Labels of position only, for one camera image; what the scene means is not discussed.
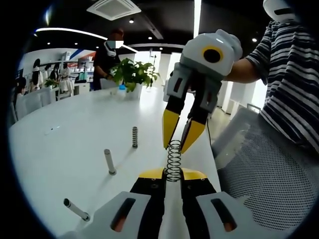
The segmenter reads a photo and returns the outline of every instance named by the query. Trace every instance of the striped shirt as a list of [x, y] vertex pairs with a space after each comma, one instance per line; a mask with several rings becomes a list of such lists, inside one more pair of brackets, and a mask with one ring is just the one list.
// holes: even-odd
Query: striped shirt
[[271, 21], [246, 57], [268, 85], [260, 115], [286, 138], [319, 153], [319, 51], [296, 22]]

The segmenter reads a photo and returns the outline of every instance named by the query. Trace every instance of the metal rod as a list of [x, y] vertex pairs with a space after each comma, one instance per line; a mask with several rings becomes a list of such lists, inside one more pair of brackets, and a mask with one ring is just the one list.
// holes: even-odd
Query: metal rod
[[110, 150], [104, 149], [104, 155], [105, 155], [106, 163], [108, 164], [108, 167], [109, 167], [109, 174], [115, 175], [116, 169], [115, 169], [114, 164], [113, 164]]
[[70, 200], [67, 198], [64, 199], [63, 204], [70, 209], [72, 212], [74, 212], [76, 215], [78, 215], [80, 218], [82, 218], [84, 221], [88, 222], [90, 221], [90, 215], [81, 209], [79, 209], [77, 206], [75, 206]]

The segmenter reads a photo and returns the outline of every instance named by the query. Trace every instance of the spring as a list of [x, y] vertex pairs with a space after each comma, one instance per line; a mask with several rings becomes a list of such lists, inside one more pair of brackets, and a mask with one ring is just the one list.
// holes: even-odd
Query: spring
[[132, 130], [132, 139], [133, 139], [133, 148], [137, 148], [138, 147], [138, 128], [136, 126], [133, 127]]
[[169, 182], [177, 182], [181, 179], [181, 152], [180, 141], [172, 140], [168, 146], [166, 166], [166, 179]]

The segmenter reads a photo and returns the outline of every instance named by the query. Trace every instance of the black hair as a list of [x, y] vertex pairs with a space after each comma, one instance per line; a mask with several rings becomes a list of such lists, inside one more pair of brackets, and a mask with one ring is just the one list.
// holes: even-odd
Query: black hair
[[36, 59], [34, 64], [33, 64], [33, 68], [39, 67], [39, 66], [40, 66], [40, 59]]
[[50, 67], [51, 67], [51, 64], [47, 64], [44, 69], [47, 71]]
[[[33, 64], [33, 68], [35, 67], [39, 67], [40, 66], [40, 59], [36, 59], [34, 64]], [[40, 75], [40, 71], [33, 71], [32, 72], [32, 82], [33, 84], [36, 86], [39, 82], [39, 75]]]
[[39, 76], [40, 76], [40, 71], [33, 71], [32, 72], [32, 82], [36, 86], [39, 82]]
[[[55, 63], [55, 65], [54, 65], [54, 69], [57, 69], [57, 70], [59, 70], [59, 67], [60, 67], [60, 64], [59, 63]], [[53, 69], [53, 71], [51, 72], [51, 74], [50, 74], [50, 79], [52, 79], [52, 80], [57, 80], [57, 78], [56, 78], [56, 75], [55, 75], [55, 70]]]
[[17, 80], [16, 80], [17, 84], [19, 86], [23, 86], [25, 87], [26, 86], [26, 79], [25, 77], [19, 77]]
[[15, 106], [16, 103], [16, 97], [18, 94], [22, 93], [22, 90], [25, 88], [26, 86], [26, 79], [25, 77], [19, 77], [17, 79], [17, 83], [19, 83], [18, 86], [16, 86], [15, 91], [14, 91], [14, 98], [13, 98], [13, 105]]

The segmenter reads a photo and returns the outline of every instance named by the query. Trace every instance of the white tabletop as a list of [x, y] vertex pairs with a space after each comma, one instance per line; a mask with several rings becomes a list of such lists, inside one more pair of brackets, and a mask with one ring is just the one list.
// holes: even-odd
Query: white tabletop
[[[68, 198], [91, 217], [138, 175], [166, 165], [161, 119], [163, 90], [143, 88], [139, 101], [125, 101], [100, 90], [64, 99], [25, 116], [9, 131], [14, 166], [30, 205], [56, 236], [79, 230], [85, 222], [63, 205]], [[193, 103], [187, 94], [174, 139], [180, 139]], [[138, 148], [132, 148], [132, 127]], [[104, 149], [110, 149], [117, 174], [108, 174]], [[199, 170], [220, 185], [208, 134], [182, 155], [182, 167]], [[179, 183], [168, 183], [159, 238], [187, 238]]]

